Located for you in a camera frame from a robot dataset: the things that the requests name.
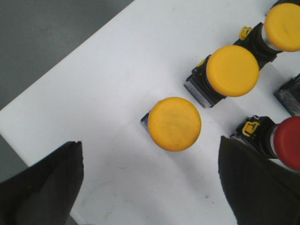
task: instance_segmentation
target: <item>yellow push button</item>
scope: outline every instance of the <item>yellow push button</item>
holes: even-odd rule
[[[254,88],[259,77],[259,66],[250,51],[237,45],[228,45],[211,55],[206,75],[216,92],[238,97]]]
[[[283,3],[273,7],[264,24],[268,40],[286,52],[300,50],[300,6]]]
[[[148,132],[153,141],[168,151],[182,151],[192,146],[201,130],[201,118],[195,106],[180,97],[158,102],[148,118]]]

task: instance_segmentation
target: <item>red push button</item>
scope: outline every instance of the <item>red push button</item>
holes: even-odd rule
[[[285,165],[300,170],[300,116],[290,117],[278,125],[274,149]]]

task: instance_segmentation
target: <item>white surface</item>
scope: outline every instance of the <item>white surface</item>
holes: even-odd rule
[[[242,26],[263,22],[274,2],[136,0],[0,111],[0,133],[28,165],[83,141],[78,223],[236,224],[219,181],[220,136],[253,114],[289,117],[272,92],[300,72],[300,54],[280,54],[249,94],[212,109],[183,83]],[[202,117],[200,138],[180,153],[156,146],[139,122],[171,96],[190,100]]]

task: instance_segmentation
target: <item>yellow latch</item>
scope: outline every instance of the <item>yellow latch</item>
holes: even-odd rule
[[[259,122],[250,122],[248,121],[245,126],[243,127],[243,135],[247,136],[247,137],[250,137],[254,132],[255,130],[257,129],[257,127],[260,125]]]
[[[248,36],[248,34],[253,30],[252,27],[243,27],[241,30],[240,30],[240,33],[239,33],[239,38],[241,40],[245,40],[246,37]]]
[[[203,59],[196,67],[202,66],[205,63],[206,59]]]

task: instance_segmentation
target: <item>button cap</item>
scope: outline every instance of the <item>button cap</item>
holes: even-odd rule
[[[300,50],[300,6],[283,3],[273,7],[265,20],[268,40],[286,52]]]
[[[300,170],[300,116],[290,117],[278,125],[274,149],[285,165]]]
[[[238,97],[254,88],[259,78],[259,66],[254,55],[246,48],[228,45],[211,55],[206,74],[216,92]]]
[[[201,131],[201,117],[195,106],[180,97],[159,101],[149,113],[148,131],[153,141],[168,151],[192,146]]]

